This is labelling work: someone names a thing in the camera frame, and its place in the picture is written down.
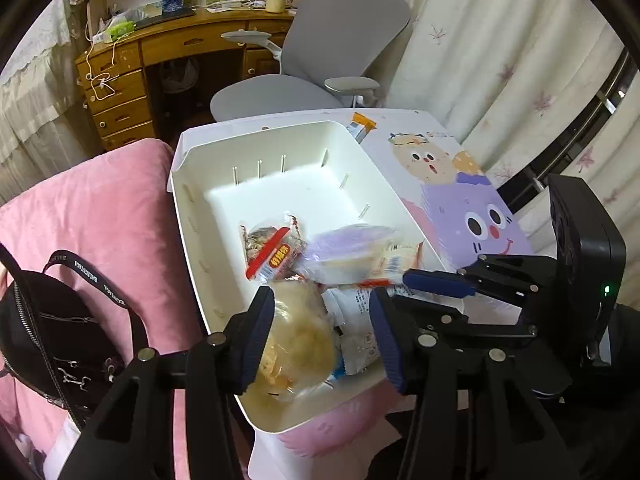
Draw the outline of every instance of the beige cartoon character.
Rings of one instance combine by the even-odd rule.
[[[460,173],[466,173],[468,175],[478,175],[482,173],[480,166],[476,164],[467,151],[460,152],[453,157],[453,165]]]
[[[422,134],[391,134],[395,158],[425,184],[452,184],[458,170],[440,147]]]

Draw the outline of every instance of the black backpack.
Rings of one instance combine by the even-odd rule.
[[[0,262],[14,278],[0,300],[0,376],[9,373],[66,409],[82,429],[124,370],[124,361],[78,293],[44,272],[64,265],[127,309],[134,355],[148,345],[144,324],[114,287],[76,254],[56,251],[40,273],[22,270],[0,244]]]

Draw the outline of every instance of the gray chair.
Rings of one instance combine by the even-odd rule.
[[[279,75],[261,75],[211,99],[217,121],[278,112],[344,108],[379,84],[362,77],[406,27],[404,0],[302,0],[282,49],[259,31],[227,32],[235,43],[258,44],[280,61]]]

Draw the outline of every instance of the blue gripper pad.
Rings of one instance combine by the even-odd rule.
[[[269,330],[271,330],[274,312],[275,297],[273,291],[268,286],[260,287],[246,312],[246,317],[242,322],[244,326],[239,330],[239,332],[244,332],[245,334],[248,332],[244,336],[244,350],[242,352],[240,383],[242,392],[246,390],[249,384],[255,381],[264,345],[267,343],[267,336],[269,335]]]
[[[476,289],[465,282],[462,277],[446,272],[427,272],[425,270],[408,270],[402,282],[413,290],[449,296],[450,298],[466,298],[474,296]]]
[[[369,297],[369,319],[373,325],[376,342],[385,365],[386,377],[400,394],[406,391],[406,380],[402,368],[402,349],[396,342],[396,338],[387,319],[382,302],[391,304],[386,290],[376,288]]]

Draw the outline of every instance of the white storage bin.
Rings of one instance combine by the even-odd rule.
[[[233,314],[246,310],[258,288],[244,276],[239,226],[251,229],[284,212],[298,218],[306,239],[359,222],[397,228],[404,241],[424,242],[423,268],[444,270],[391,186],[341,124],[299,124],[197,146],[171,179],[184,252],[209,332],[223,330]],[[279,433],[384,377],[377,362],[335,381],[334,388],[322,386],[289,404],[250,392],[238,401],[256,428]]]

